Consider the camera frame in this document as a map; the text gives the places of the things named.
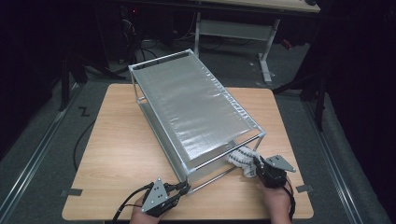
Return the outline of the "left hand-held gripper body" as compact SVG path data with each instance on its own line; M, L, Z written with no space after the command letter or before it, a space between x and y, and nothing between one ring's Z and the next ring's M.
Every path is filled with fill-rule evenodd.
M171 202L170 198L176 195L179 190L168 190L167 186L160 178L156 180L153 186L146 192L141 211L153 217L159 217L170 209L177 206L178 201Z

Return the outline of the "black metal stand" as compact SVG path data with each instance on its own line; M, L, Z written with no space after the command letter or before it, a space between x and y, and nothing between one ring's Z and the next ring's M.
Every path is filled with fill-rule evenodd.
M124 77L120 74L127 71L126 67L111 71L109 68L99 65L80 54L73 53L65 55L61 65L61 111L66 110L66 107L71 103L70 77L72 77L77 84L84 85L88 81L86 72L92 72L90 67L96 70L99 75L116 80L123 80Z
M308 102L314 100L316 106L314 109L314 123L322 132L322 117L324 110L326 76L321 74L312 74L305 77L299 77L293 81L273 89L273 94L280 94L283 91L291 89L300 89L300 100Z

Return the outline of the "grey two-tier metal rack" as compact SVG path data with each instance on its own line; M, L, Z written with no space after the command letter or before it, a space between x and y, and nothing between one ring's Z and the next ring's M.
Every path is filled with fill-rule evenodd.
M195 192L230 173L264 129L190 49L129 67L135 99L179 181Z

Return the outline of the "metal floor rail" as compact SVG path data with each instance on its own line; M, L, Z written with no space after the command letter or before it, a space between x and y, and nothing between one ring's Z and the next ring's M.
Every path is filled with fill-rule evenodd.
M350 189L347 186L347 183L340 172L340 169L338 167L338 164L336 162L336 159L334 158L330 145L324 135L324 132L321 131L316 124L315 121L315 112L314 109L312 108L312 105L307 102L303 102L303 107L305 112L307 113L307 116L310 120L311 125L313 126L315 130L315 134L317 136L317 139L319 140L320 143L320 148L326 163L326 166L328 167L329 174L332 178L332 182L335 186L335 189L337 191L338 198L341 201L341 204L344 207L344 210L346 212L346 215L348 217L349 223L350 224L363 224L363 221L361 219L361 214L353 200L353 197L351 195Z
M35 151L30 156L29 161L24 165L23 169L18 175L18 178L14 181L12 188L7 193L7 197L0 204L0 224L7 224L15 207L21 199L21 196L29 186L38 167L48 152L52 138L58 131L64 116L70 108L70 105L74 103L75 99L81 93L83 88L83 84L75 83L70 91L69 101L57 110L56 116L49 124L48 129L43 134L39 144L35 148Z

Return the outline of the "desk with white legs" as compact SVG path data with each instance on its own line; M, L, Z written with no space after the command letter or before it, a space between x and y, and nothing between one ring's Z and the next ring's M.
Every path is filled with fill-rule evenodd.
M271 25L259 25L252 22L225 21L219 19L203 19L202 9L196 13L194 53L200 55L200 40L202 35L238 38L245 40L263 41L265 47L258 54L262 70L263 81L272 83L271 72L268 68L267 57L276 37L280 24L278 13L297 13L298 15L317 15L320 7L311 0L192 0L198 7L216 7L217 10L230 10L248 13L248 10L258 9L262 13L274 12L276 17Z

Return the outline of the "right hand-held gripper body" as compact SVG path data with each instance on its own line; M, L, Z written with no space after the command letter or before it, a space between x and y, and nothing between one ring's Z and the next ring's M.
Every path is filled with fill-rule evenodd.
M261 164L256 172L265 187L275 189L283 187L287 181L287 172L295 173L296 169L281 155L275 155L266 158L265 164Z

